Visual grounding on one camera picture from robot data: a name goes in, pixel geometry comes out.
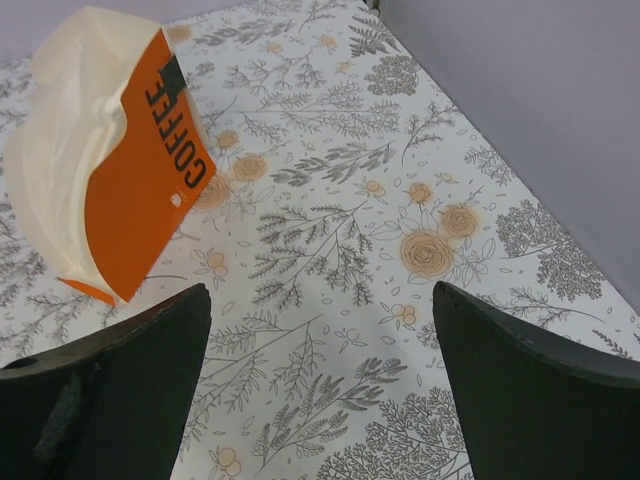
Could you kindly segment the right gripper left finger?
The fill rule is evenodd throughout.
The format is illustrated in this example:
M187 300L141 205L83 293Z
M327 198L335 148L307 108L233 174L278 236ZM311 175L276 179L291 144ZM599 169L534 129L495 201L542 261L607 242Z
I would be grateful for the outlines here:
M196 284L1 369L4 479L167 479L211 328Z

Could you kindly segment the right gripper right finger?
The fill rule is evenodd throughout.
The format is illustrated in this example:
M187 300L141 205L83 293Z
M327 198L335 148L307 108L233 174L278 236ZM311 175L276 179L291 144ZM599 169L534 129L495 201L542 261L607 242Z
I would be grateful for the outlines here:
M638 362L442 281L433 316L475 478L638 478Z

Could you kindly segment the paper coffee filter pack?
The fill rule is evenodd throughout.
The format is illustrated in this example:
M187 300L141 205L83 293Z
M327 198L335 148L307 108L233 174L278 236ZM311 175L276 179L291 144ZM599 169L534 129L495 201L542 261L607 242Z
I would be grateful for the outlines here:
M27 240L59 279L131 300L216 166L167 30L84 7L31 62L5 182Z

